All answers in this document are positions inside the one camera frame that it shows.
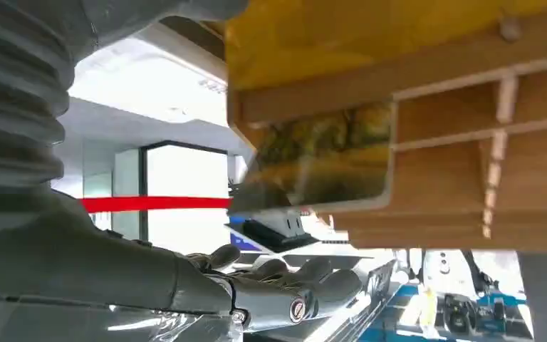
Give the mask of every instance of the red barrier tape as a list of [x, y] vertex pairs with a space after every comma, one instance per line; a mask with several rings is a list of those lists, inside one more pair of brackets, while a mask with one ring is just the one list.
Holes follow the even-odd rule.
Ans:
[[229, 198], [129, 196], [83, 198], [88, 212], [131, 212], [154, 209], [227, 209]]

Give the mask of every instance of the yellow panel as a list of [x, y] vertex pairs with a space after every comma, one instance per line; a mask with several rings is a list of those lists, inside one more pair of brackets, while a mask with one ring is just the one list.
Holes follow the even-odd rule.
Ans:
[[547, 0], [251, 0], [226, 25], [237, 90], [379, 63], [516, 16]]

